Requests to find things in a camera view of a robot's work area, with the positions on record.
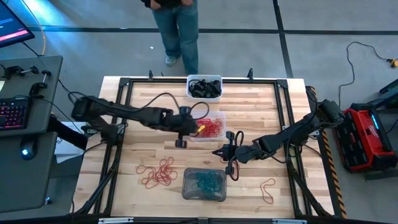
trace computer monitor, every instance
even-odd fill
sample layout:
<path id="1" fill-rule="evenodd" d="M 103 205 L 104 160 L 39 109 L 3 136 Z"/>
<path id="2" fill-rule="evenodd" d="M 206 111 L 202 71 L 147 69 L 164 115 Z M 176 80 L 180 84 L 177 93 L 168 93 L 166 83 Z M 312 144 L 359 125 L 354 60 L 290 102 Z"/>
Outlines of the computer monitor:
<path id="1" fill-rule="evenodd" d="M 6 3 L 0 0 L 0 48 L 34 37 L 35 35 L 11 11 Z"/>

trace wooden tabletop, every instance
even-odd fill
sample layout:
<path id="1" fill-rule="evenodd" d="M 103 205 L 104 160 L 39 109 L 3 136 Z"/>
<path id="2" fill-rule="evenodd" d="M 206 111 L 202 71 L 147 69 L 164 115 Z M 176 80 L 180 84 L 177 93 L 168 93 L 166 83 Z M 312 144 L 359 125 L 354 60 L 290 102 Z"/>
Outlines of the wooden tabletop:
<path id="1" fill-rule="evenodd" d="M 120 77 L 104 77 L 100 98 L 115 101 Z M 288 79 L 290 98 L 296 121 L 310 112 L 305 85 L 302 79 Z M 191 106 L 185 96 L 184 83 L 135 83 L 131 106 L 141 107 L 159 93 L 173 94 L 180 105 Z M 282 102 L 285 122 L 288 124 L 283 91 Z M 162 96 L 151 106 L 176 109 L 168 96 Z M 265 134 L 280 131 L 275 93 L 272 85 L 266 84 L 224 84 L 223 97 L 219 103 L 210 104 L 212 111 L 222 111 L 226 116 L 229 131 L 244 131 L 244 144 Z M 292 200 L 285 164 L 273 159 L 250 161 L 240 164 L 240 178 L 237 182 L 227 176 L 227 198 L 224 202 L 185 200 L 182 197 L 183 172 L 187 167 L 224 169 L 225 164 L 211 152 L 220 148 L 227 140 L 218 142 L 188 142 L 186 149 L 174 147 L 175 133 L 155 131 L 135 121 L 129 121 L 124 137 L 118 181 L 114 195 L 112 216 L 129 217 L 214 217 L 214 218 L 293 218 Z M 90 138 L 88 147 L 98 144 L 98 135 Z M 309 146 L 318 150 L 318 144 L 309 140 Z M 93 193 L 100 179 L 106 146 L 97 147 L 85 154 L 78 179 L 74 201 L 79 209 Z M 172 168 L 178 177 L 169 186 L 158 185 L 146 189 L 141 180 L 145 174 L 137 174 L 139 165 L 159 166 L 163 158 L 173 157 Z M 282 150 L 276 157 L 284 160 Z M 326 182 L 322 159 L 313 151 L 303 148 L 303 166 L 308 188 L 326 211 L 333 214 L 330 193 Z M 260 184 L 274 178 L 274 186 L 267 188 L 274 203 L 262 199 Z M 298 189 L 300 208 L 304 211 L 302 193 Z M 103 197 L 106 201 L 107 189 Z"/>

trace keyboard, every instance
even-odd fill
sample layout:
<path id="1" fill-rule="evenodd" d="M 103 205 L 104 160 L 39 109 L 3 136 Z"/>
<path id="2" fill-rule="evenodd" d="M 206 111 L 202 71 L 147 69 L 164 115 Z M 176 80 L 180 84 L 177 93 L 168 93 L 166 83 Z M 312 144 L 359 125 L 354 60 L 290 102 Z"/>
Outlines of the keyboard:
<path id="1" fill-rule="evenodd" d="M 31 101 L 28 96 L 0 99 L 0 131 L 25 129 Z"/>

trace sneaker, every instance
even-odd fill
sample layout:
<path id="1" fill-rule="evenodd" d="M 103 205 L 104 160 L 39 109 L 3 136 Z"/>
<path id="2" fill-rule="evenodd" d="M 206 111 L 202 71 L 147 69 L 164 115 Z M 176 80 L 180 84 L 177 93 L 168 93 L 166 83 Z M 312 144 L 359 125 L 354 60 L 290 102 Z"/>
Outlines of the sneaker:
<path id="1" fill-rule="evenodd" d="M 175 57 L 169 57 L 169 56 L 166 57 L 166 65 L 167 65 L 168 67 L 173 66 L 176 62 L 177 62 L 177 58 L 175 58 Z"/>

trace clear plastic container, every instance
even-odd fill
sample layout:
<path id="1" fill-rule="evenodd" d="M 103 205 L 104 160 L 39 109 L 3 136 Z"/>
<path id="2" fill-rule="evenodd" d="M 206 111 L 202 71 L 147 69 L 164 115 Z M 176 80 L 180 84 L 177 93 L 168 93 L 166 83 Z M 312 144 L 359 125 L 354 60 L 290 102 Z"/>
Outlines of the clear plastic container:
<path id="1" fill-rule="evenodd" d="M 196 83 L 198 81 L 190 82 L 191 80 L 205 80 L 206 82 L 212 82 L 212 81 L 218 80 L 221 83 L 221 95 L 216 98 L 195 98 L 189 92 L 189 84 L 192 85 L 192 83 Z M 198 102 L 198 101 L 209 102 L 209 103 L 219 102 L 221 97 L 223 96 L 223 77 L 221 77 L 219 75 L 189 75 L 187 78 L 187 96 L 188 96 L 188 99 L 193 102 Z"/>
<path id="2" fill-rule="evenodd" d="M 225 171 L 186 168 L 182 185 L 182 197 L 187 200 L 225 201 Z"/>
<path id="3" fill-rule="evenodd" d="M 192 111 L 191 115 L 193 119 L 201 118 L 206 114 L 206 111 Z M 214 123 L 217 119 L 221 121 L 222 127 L 220 128 L 219 133 L 215 133 L 214 137 L 190 137 L 191 141 L 224 141 L 226 135 L 226 118 L 225 114 L 222 111 L 210 111 L 209 114 L 203 119 L 210 119 L 212 123 Z"/>

